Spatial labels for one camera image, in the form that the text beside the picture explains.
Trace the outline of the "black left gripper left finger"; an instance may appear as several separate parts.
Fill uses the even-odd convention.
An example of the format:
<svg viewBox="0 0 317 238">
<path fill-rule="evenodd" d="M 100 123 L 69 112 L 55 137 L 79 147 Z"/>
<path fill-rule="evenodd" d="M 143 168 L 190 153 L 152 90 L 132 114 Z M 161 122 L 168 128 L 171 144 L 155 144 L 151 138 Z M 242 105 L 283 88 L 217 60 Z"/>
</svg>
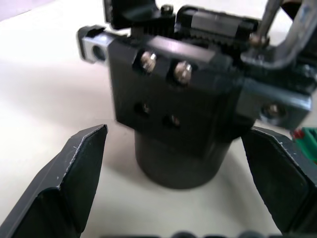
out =
<svg viewBox="0 0 317 238">
<path fill-rule="evenodd" d="M 97 191 L 108 129 L 71 136 L 33 178 L 0 226 L 2 238 L 79 238 Z"/>
</svg>

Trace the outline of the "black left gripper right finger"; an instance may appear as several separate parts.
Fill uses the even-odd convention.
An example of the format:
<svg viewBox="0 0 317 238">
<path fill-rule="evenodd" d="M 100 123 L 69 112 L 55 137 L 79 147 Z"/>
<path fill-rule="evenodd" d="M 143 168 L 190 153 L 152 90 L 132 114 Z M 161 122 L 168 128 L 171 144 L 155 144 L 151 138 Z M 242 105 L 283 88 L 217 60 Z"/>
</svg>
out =
<svg viewBox="0 0 317 238">
<path fill-rule="evenodd" d="M 284 235 L 317 236 L 317 166 L 287 136 L 253 127 L 242 142 L 256 189 Z"/>
</svg>

